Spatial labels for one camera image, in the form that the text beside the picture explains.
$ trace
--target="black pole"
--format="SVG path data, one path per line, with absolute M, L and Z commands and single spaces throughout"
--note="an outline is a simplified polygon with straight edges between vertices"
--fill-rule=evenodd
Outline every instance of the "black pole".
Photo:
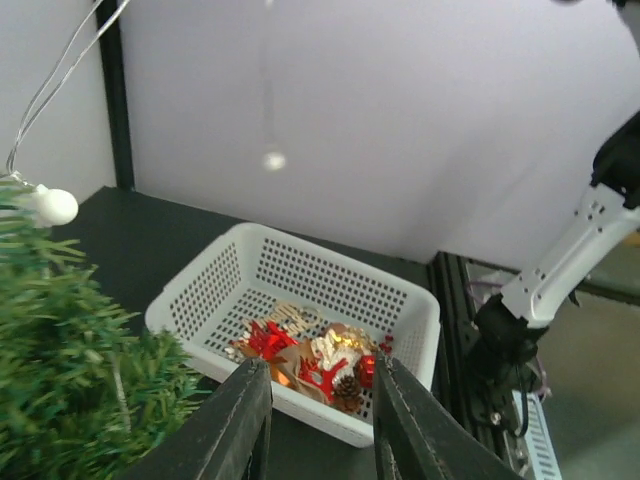
M 104 25 L 104 22 L 117 8 L 118 0 L 105 0 L 98 7 L 96 11 L 98 28 Z M 111 129 L 116 185 L 122 190 L 133 191 L 135 190 L 135 177 L 129 130 L 127 90 L 124 80 L 122 39 L 118 21 L 111 25 L 104 35 L 100 37 L 100 53 L 109 113 L 109 127 Z

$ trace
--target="white plastic basket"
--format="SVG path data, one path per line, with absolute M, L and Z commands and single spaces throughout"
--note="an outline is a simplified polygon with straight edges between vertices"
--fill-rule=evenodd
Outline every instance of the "white plastic basket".
M 262 225 L 237 225 L 202 251 L 149 306 L 151 331 L 181 339 L 190 364 L 224 381 L 238 366 L 225 348 L 245 330 L 242 320 L 271 313 L 277 300 L 314 307 L 322 321 L 364 328 L 374 340 L 393 335 L 393 356 L 431 387 L 440 306 L 428 291 L 356 260 Z M 347 415 L 275 382 L 274 407 L 356 447 L 373 443 L 372 393 Z

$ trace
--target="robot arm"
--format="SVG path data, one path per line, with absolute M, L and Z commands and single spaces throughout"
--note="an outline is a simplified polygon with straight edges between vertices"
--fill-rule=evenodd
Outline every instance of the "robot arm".
M 582 279 L 621 240 L 640 227 L 640 207 L 601 183 L 582 197 L 576 218 L 535 267 L 522 271 L 502 290 L 502 303 L 528 328 L 545 328 Z
M 476 314 L 469 364 L 500 382 L 537 353 L 564 299 L 622 239 L 640 227 L 640 112 L 600 149 L 587 191 L 560 239 Z

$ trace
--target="white panel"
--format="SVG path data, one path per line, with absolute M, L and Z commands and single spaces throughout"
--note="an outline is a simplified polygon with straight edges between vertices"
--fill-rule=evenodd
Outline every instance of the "white panel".
M 24 110 L 91 4 L 90 0 L 0 2 L 3 171 Z M 95 21 L 89 22 L 65 66 L 86 47 L 95 31 Z M 69 190 L 79 201 L 103 185 L 113 185 L 106 108 L 100 51 L 96 45 L 30 130 L 18 151 L 16 168 L 28 181 Z
M 143 192 L 411 259 L 447 249 L 521 266 L 640 106 L 635 43 L 602 0 L 275 0 L 288 163 L 267 172 L 263 5 L 132 2 Z

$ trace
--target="red decoration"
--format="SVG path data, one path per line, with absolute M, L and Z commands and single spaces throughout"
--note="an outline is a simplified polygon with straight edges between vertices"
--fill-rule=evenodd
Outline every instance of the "red decoration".
M 363 355 L 360 357 L 359 368 L 360 385 L 364 388 L 373 388 L 373 373 L 376 368 L 376 357 L 373 355 Z
M 391 342 L 393 342 L 393 335 L 385 335 L 384 339 L 385 339 L 385 341 L 383 343 L 381 343 L 380 345 L 378 345 L 378 347 L 384 353 L 389 354 L 389 353 L 391 353 L 391 350 L 393 350 L 391 345 L 389 345 Z
M 274 322 L 267 322 L 266 332 L 260 328 L 257 322 L 251 322 L 251 334 L 247 343 L 267 361 L 271 360 L 283 348 L 298 344 L 284 330 L 278 328 Z
M 327 396 L 327 400 L 329 400 L 329 403 L 333 403 L 333 379 L 338 373 L 338 370 L 347 365 L 347 363 L 349 363 L 347 362 L 347 359 L 343 358 L 331 370 L 323 370 L 322 383 L 318 383 L 313 379 L 313 375 L 311 374 L 314 370 L 317 370 L 317 367 L 314 368 L 309 365 L 308 361 L 303 360 L 302 367 L 300 368 L 300 373 L 298 374 L 298 376 L 301 380 L 309 382 L 322 390 L 322 393 Z

